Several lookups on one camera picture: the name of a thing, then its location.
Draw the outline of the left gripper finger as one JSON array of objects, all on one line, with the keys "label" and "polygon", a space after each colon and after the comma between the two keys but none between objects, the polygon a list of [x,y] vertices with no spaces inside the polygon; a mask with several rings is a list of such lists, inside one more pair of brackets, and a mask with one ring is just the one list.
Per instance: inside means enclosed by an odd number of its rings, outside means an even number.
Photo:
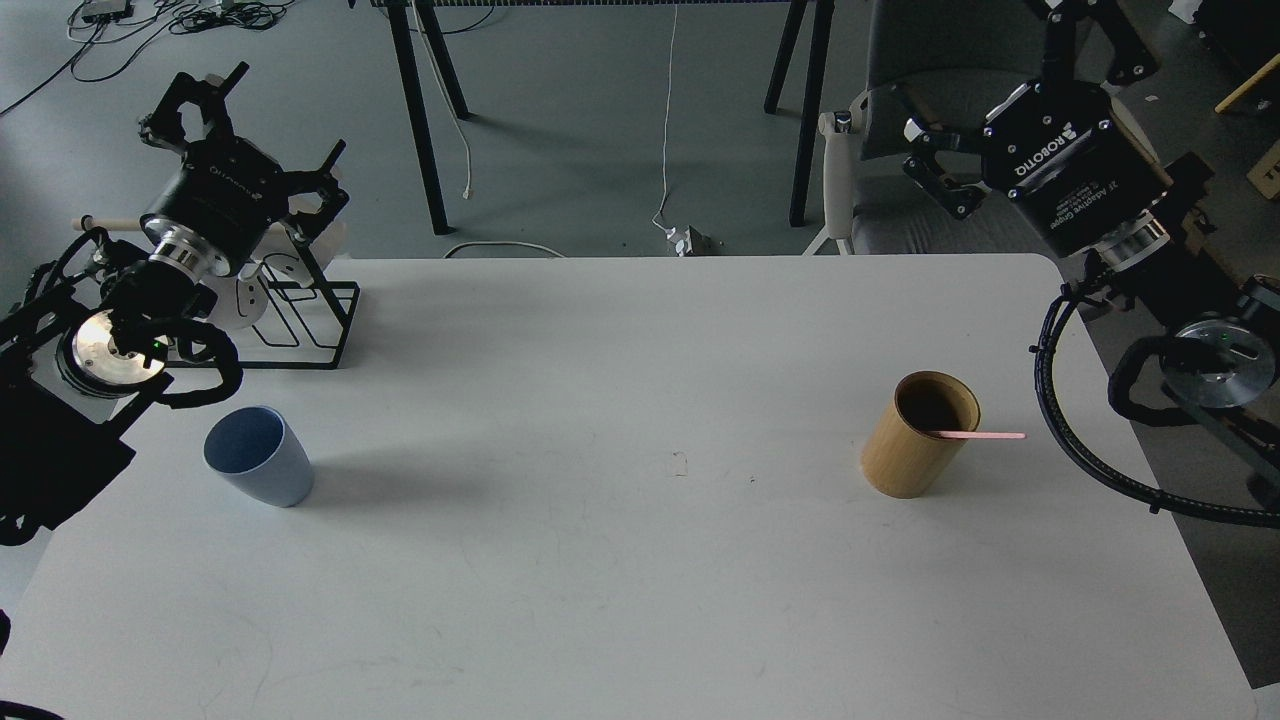
[{"label": "left gripper finger", "polygon": [[188,73],[178,73],[155,110],[140,118],[140,140],[151,147],[187,152],[192,142],[186,136],[180,109],[192,105],[198,109],[204,123],[202,140],[230,142],[236,132],[225,100],[248,70],[250,64],[241,61],[225,78],[207,76],[196,79]]},{"label": "left gripper finger", "polygon": [[280,174],[280,191],[287,199],[314,193],[321,204],[315,211],[292,211],[282,219],[293,241],[315,241],[337,219],[349,201],[349,195],[334,176],[338,159],[347,147],[337,140],[321,165],[314,170],[285,170]]}]

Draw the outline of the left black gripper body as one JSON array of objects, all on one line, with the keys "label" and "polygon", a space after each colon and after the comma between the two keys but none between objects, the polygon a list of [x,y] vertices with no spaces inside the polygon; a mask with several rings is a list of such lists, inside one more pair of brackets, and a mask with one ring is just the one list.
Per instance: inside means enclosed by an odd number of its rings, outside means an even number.
[{"label": "left black gripper body", "polygon": [[145,233],[159,243],[183,228],[211,249],[215,272],[238,272],[289,210],[280,177],[280,164],[246,138],[195,141],[145,213]]}]

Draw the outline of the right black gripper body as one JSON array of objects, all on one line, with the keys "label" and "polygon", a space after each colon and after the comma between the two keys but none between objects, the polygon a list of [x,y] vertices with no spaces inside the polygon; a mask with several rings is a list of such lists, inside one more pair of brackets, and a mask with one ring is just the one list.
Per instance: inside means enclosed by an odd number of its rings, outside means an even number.
[{"label": "right black gripper body", "polygon": [[1172,186],[1098,85],[1028,82],[986,117],[982,179],[1053,255],[1137,219]]}]

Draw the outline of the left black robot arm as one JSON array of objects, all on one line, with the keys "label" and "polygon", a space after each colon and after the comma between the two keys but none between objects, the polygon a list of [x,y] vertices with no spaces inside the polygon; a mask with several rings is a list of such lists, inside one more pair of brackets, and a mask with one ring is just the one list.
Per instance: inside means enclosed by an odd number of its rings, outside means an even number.
[{"label": "left black robot arm", "polygon": [[79,219],[79,236],[38,266],[3,320],[3,543],[19,546],[82,511],[133,460],[124,433],[154,405],[232,397],[248,364],[230,333],[264,301],[320,299],[338,365],[360,288],[315,256],[349,200],[334,167],[285,170],[238,136],[227,96],[248,72],[179,73],[140,120],[179,169],[140,217],[148,247]]}]

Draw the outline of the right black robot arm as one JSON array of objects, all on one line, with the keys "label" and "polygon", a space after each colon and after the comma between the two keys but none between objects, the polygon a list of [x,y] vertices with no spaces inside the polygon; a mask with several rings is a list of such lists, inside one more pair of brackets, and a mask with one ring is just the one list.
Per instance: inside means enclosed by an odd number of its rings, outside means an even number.
[{"label": "right black robot arm", "polygon": [[[1276,528],[1277,428],[1249,405],[1277,383],[1277,279],[1236,281],[1193,245],[1183,222],[1204,196],[1207,164],[1188,152],[1167,165],[1138,140],[1108,94],[1151,77],[1158,60],[1116,1],[1034,1],[1044,22],[1039,73],[978,127],[946,126],[904,82],[896,99],[916,127],[906,174],[951,217],[1005,195],[1060,258],[1087,252],[1044,316],[1034,387],[1047,427],[1089,477],[1152,512]],[[1085,304],[1137,301],[1162,325],[1135,340],[1108,379],[1108,404],[1146,427],[1201,425],[1253,469],[1254,509],[1211,503],[1143,484],[1094,455],[1069,425],[1053,360],[1070,315]]]}]

